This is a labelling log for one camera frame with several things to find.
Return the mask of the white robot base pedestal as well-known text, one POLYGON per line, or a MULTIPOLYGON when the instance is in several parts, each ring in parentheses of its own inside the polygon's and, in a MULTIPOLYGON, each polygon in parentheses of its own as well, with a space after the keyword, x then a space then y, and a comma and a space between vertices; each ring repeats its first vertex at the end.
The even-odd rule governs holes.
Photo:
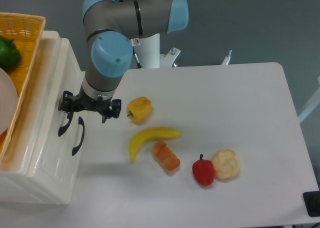
POLYGON ((133 37, 128 39, 132 46, 130 70, 149 70, 176 68, 176 60, 182 50, 171 47, 168 52, 161 52, 161 35, 156 33, 147 38, 133 37))

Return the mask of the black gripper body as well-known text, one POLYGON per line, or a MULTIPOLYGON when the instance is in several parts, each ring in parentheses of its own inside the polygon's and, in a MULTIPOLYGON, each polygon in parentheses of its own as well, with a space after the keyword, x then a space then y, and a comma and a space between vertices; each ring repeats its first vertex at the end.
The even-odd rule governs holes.
POLYGON ((110 98, 103 100, 101 95, 98 98, 89 97, 83 88, 80 89, 79 94, 73 95, 72 92, 65 90, 58 102, 58 110, 65 113, 74 112, 96 112, 99 113, 103 119, 117 119, 121 113, 122 101, 120 99, 110 98))

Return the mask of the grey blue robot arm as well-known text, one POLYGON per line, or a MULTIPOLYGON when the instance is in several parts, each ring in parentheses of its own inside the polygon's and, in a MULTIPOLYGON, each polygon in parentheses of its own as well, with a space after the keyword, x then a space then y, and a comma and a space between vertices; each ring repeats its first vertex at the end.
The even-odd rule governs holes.
POLYGON ((64 91, 58 110, 68 121, 74 113, 97 112, 118 118, 121 100, 113 95, 134 56, 132 39, 183 30, 189 22, 187 0, 83 0, 88 68, 77 95, 64 91))

